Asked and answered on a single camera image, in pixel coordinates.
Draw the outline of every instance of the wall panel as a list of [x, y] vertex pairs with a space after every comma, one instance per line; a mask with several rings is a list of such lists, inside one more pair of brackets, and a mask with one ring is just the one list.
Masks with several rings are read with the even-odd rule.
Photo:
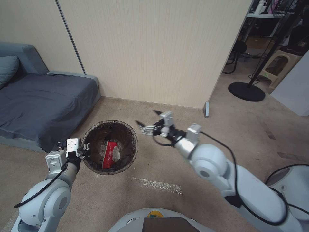
[[83, 73], [54, 0], [1, 0], [0, 41], [33, 45], [49, 70]]
[[202, 108], [250, 0], [60, 0], [105, 96]]

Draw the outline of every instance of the trash can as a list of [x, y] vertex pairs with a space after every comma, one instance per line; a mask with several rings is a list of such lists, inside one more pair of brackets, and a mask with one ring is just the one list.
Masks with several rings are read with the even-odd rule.
[[[120, 160], [110, 168], [102, 168], [107, 141], [116, 142], [120, 151]], [[100, 175], [114, 175], [126, 170], [135, 160], [138, 150], [136, 134], [131, 126], [118, 120], [99, 122], [86, 132], [84, 144], [90, 145], [90, 156], [85, 157], [85, 165]]]

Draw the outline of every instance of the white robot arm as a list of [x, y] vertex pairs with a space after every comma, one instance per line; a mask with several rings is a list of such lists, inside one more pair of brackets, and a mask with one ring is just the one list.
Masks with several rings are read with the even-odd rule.
[[67, 140], [67, 152], [52, 151], [45, 158], [49, 168], [45, 180], [33, 186], [23, 197], [18, 218], [12, 232], [53, 232], [56, 231], [71, 199], [72, 184], [80, 169], [84, 153], [89, 150], [85, 145], [80, 148], [80, 139]]
[[193, 166], [196, 174], [211, 182], [221, 195], [254, 227], [263, 232], [302, 232], [300, 222], [288, 210], [284, 198], [266, 186], [262, 181], [240, 165], [236, 165], [235, 157], [226, 145], [215, 140], [230, 150], [234, 163], [215, 145], [199, 144], [201, 126], [192, 124], [187, 133], [175, 128], [170, 111], [161, 113], [161, 117], [152, 126], [144, 126], [138, 122], [146, 135], [161, 135], [171, 141], [165, 146], [174, 146], [180, 154]]

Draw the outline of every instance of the tape on floor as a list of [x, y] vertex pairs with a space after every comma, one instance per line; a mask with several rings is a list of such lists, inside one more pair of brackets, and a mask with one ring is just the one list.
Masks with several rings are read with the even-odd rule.
[[147, 179], [142, 179], [142, 178], [137, 178], [137, 177], [131, 177], [131, 182], [141, 187], [148, 188], [148, 189], [154, 189], [154, 190], [170, 192], [170, 193], [175, 193], [175, 194], [180, 194], [180, 195], [182, 194], [180, 185], [158, 182], [154, 180], [147, 180]]

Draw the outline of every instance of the sofa cushion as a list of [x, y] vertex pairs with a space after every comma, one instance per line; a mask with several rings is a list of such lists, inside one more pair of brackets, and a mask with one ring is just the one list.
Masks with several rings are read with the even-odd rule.
[[0, 89], [15, 75], [18, 66], [17, 56], [0, 57]]

